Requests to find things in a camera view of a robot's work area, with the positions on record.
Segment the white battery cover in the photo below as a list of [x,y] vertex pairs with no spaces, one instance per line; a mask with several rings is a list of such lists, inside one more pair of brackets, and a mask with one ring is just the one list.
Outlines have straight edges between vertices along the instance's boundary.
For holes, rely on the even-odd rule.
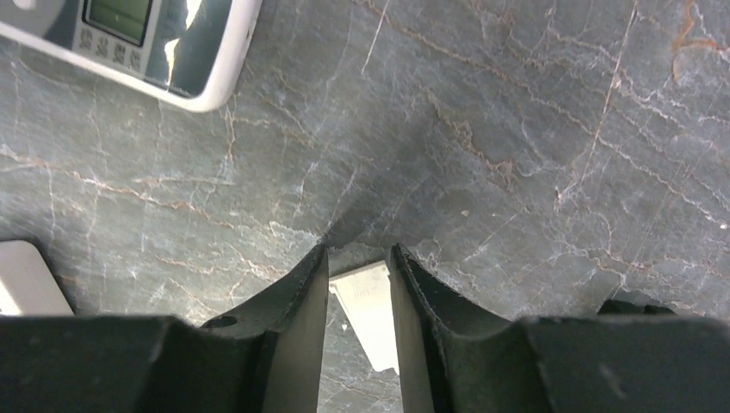
[[329,290],[342,306],[373,370],[399,373],[386,263],[374,262],[337,275],[330,279]]

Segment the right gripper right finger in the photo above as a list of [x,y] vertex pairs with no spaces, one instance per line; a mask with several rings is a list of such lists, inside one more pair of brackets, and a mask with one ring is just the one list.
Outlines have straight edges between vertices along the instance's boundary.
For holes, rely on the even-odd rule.
[[729,327],[709,317],[510,321],[388,254],[407,412],[726,412]]

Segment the white remote with buttons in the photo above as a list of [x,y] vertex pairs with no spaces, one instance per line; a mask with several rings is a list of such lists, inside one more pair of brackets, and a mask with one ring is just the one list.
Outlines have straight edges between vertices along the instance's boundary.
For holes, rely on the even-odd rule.
[[221,107],[261,2],[3,1],[1,35],[189,112]]

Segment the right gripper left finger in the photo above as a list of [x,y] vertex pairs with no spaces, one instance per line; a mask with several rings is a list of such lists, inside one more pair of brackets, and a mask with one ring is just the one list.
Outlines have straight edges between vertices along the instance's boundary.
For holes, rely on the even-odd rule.
[[172,316],[3,317],[4,412],[314,412],[328,255],[201,326]]

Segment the slim white remote control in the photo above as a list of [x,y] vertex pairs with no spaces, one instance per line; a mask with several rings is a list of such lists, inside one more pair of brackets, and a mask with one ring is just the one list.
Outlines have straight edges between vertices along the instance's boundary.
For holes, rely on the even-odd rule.
[[29,242],[1,242],[1,315],[74,315],[40,252]]

